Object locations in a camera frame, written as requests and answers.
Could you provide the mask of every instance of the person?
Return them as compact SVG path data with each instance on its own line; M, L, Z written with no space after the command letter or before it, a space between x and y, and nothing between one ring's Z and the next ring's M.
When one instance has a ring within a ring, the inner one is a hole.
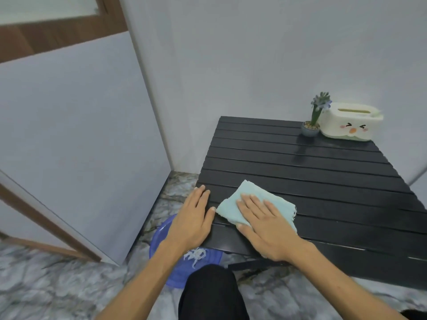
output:
M146 267L102 310L97 320L145 320L174 265L190 249L202 244L211 231L215 208L205 214L210 191L195 188L174 218L167 237ZM264 257L293 264L345 320L405 319L371 295L303 240L268 201L242 195L237 205L252 226L238 230ZM233 273L207 265L191 274L179 301L180 320L249 319Z

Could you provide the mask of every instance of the light blue cloth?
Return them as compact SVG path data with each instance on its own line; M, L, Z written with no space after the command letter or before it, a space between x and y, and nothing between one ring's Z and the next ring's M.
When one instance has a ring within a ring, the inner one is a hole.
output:
M289 222L292 228L296 232L296 227L293 223L293 220L296 215L295 204L292 204L281 197L278 197L266 190L260 188L252 182L244 180L239 188L230 196L228 199L225 199L216 209L216 213L226 218L232 224L241 223L247 224L250 226L249 222L243 217L240 212L236 201L240 199L240 194L254 194L262 202L263 200L268 200L273 203L276 208L279 210L280 214Z

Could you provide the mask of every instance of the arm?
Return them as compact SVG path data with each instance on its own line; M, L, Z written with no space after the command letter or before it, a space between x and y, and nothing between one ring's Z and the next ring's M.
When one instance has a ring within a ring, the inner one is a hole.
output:
M145 320L178 260L201 245L211 231L215 209L205 208L210 191L195 188L174 218L168 235L135 277L96 317L97 320Z
M238 224L238 230L253 247L267 258L296 266L343 319L406 319L335 267L314 244L300 238L273 204L242 195L237 205L252 226Z

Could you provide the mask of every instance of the black pants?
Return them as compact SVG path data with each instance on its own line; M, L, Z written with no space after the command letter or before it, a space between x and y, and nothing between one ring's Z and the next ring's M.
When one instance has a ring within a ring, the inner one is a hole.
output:
M426 320L427 314L406 310L411 320ZM249 320L245 302L230 270L206 265L191 274L178 306L179 320Z

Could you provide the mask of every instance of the forearm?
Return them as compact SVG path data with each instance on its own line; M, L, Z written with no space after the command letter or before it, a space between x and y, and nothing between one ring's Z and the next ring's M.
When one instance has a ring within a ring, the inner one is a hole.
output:
M307 242L292 263L322 293L344 320L405 319L340 271Z
M97 320L145 320L160 294L182 249L161 242L143 271L97 316Z

